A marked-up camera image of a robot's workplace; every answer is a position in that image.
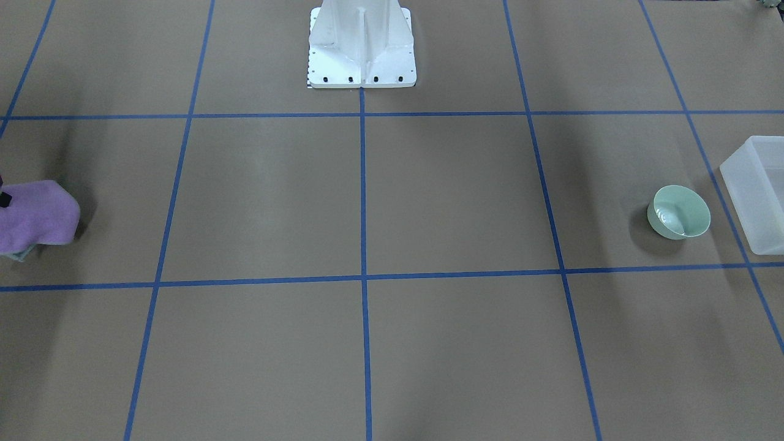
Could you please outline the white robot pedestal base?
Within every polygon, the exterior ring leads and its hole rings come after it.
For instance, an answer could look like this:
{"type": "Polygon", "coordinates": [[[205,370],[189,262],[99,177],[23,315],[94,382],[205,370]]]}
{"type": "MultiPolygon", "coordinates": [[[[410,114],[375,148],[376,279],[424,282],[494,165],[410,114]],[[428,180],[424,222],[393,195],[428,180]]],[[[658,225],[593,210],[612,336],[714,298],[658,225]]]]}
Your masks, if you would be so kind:
{"type": "Polygon", "coordinates": [[[310,11],[306,84],[314,89],[417,83],[411,11],[398,1],[324,1],[310,11]]]}

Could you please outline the purple microfiber cloth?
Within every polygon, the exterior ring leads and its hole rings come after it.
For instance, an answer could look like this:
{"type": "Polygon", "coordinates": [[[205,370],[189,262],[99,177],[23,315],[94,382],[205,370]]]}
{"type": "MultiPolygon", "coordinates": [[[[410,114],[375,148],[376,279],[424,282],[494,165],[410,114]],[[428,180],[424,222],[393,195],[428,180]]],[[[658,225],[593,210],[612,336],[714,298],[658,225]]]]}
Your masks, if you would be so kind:
{"type": "Polygon", "coordinates": [[[39,244],[71,243],[79,221],[78,202],[52,179],[3,185],[1,254],[21,262],[39,244]]]}

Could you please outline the light green ceramic bowl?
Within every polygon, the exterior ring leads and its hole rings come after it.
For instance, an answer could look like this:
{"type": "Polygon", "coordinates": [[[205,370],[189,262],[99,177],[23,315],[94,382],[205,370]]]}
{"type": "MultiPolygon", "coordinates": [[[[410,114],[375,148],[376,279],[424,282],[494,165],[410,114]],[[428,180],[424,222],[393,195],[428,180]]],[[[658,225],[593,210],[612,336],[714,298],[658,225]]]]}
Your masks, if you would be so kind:
{"type": "Polygon", "coordinates": [[[703,198],[691,188],[679,185],[659,188],[646,209],[646,217],[657,234],[670,240],[699,237],[712,223],[703,198]]]}

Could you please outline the translucent white plastic bin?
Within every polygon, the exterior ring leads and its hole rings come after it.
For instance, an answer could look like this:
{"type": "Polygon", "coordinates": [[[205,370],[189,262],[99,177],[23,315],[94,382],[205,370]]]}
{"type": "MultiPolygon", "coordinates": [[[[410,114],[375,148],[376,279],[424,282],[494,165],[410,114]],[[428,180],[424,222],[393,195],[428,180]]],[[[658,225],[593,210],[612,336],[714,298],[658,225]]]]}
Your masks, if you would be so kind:
{"type": "Polygon", "coordinates": [[[751,251],[782,255],[783,137],[748,137],[720,173],[751,251]]]}

